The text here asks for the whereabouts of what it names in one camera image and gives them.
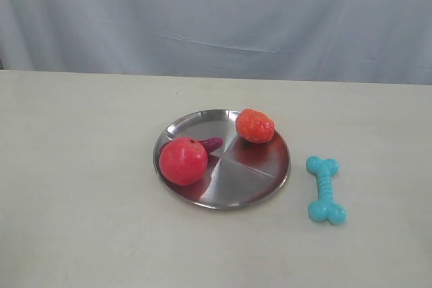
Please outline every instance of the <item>table surface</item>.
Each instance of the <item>table surface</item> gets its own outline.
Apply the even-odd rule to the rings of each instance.
[[[0,72],[0,287],[432,287],[432,86]],[[158,180],[161,130],[251,107],[286,139],[272,199],[206,210]],[[347,223],[314,223],[310,155]]]

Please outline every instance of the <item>red strawberry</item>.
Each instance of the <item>red strawberry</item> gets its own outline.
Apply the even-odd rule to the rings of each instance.
[[[269,142],[275,135],[275,123],[260,111],[243,110],[236,120],[237,134],[252,143]]]

